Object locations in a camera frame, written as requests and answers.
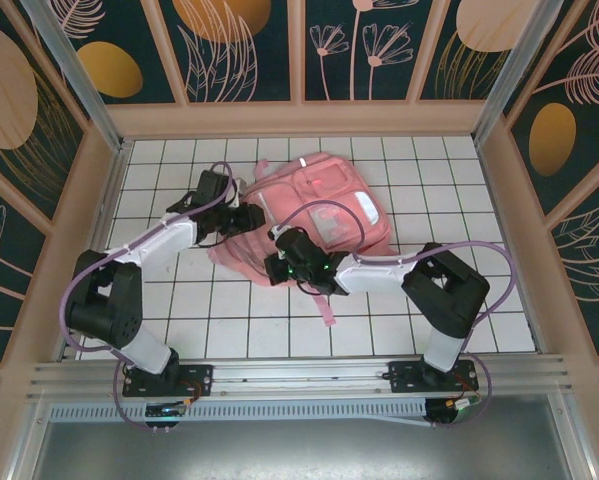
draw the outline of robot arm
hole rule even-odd
[[[400,256],[326,253],[301,228],[273,228],[271,238],[280,252],[266,259],[273,284],[294,279],[325,295],[408,295],[433,327],[421,372],[430,384],[439,383],[455,366],[490,289],[483,276],[449,251],[407,262]],[[440,246],[428,243],[423,252]]]
[[[193,216],[181,215],[207,205],[227,186],[226,175],[204,171],[197,189],[169,207],[159,223],[135,240],[104,253],[84,252],[77,260],[75,276],[102,258],[128,251],[77,284],[66,307],[67,326],[108,344],[113,354],[153,381],[172,386],[177,377],[178,355],[142,326],[142,271],[163,265],[210,233],[229,237],[264,225],[260,207],[238,203],[236,186],[233,201]],[[138,243],[138,248],[128,248]]]

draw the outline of yellow circle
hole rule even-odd
[[[26,56],[0,30],[0,148],[18,148],[37,122],[37,84]]]
[[[77,56],[95,88],[111,97],[128,98],[141,90],[143,77],[137,62],[108,42],[87,43]]]
[[[566,163],[577,136],[570,109],[560,103],[543,107],[530,129],[530,163],[539,175],[549,177]]]
[[[266,26],[271,9],[270,0],[172,0],[172,3],[190,30],[201,38],[220,43],[243,40],[242,33],[230,27],[226,9],[234,16],[237,27],[239,17],[243,19],[252,36]]]
[[[510,50],[536,5],[537,0],[462,0],[457,10],[459,39],[478,52]]]

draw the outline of white tile floor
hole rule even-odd
[[[430,240],[501,244],[494,209],[470,137],[260,138],[136,142],[110,244],[130,240],[227,160],[252,181],[255,162],[286,162],[315,151],[352,158],[395,225],[393,244],[415,253]],[[455,250],[488,277],[496,299],[508,267],[486,249]],[[144,273],[145,324],[185,359],[399,355],[421,353],[430,325],[412,302],[392,295],[332,297],[337,324],[324,326],[313,300],[296,289],[264,288],[215,267],[206,251],[181,252]],[[472,352],[526,352],[535,346],[515,291],[476,329]],[[107,358],[106,353],[84,354]]]

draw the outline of pink backpack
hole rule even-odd
[[[377,167],[383,168],[383,165],[377,164]],[[264,259],[277,249],[268,238],[268,231],[314,200],[334,200],[355,212],[365,232],[360,253],[393,254],[389,247],[388,215],[349,160],[315,153],[295,159],[274,173],[272,169],[266,160],[260,161],[255,168],[256,181],[246,189],[242,198],[243,202],[263,209],[266,225],[231,237],[210,249],[209,256],[214,263],[239,272],[259,285],[270,286]],[[310,239],[328,252],[352,251],[360,240],[355,221],[334,205],[308,208],[290,225],[304,228]]]

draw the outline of metal base plate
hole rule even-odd
[[[455,367],[447,374],[440,376],[438,383],[435,385],[424,380],[421,374],[421,362],[418,360],[390,362],[388,364],[388,373],[384,374],[384,378],[390,380],[392,393],[461,393],[466,388],[461,380],[466,383],[468,389],[475,391],[479,389],[475,364],[471,360],[457,361]]]
[[[210,396],[212,388],[212,365],[181,365],[179,368],[179,382],[172,390],[163,385],[147,384],[141,378],[132,375],[130,370],[130,383],[124,383],[123,396],[136,397],[192,397],[201,387],[201,396]]]

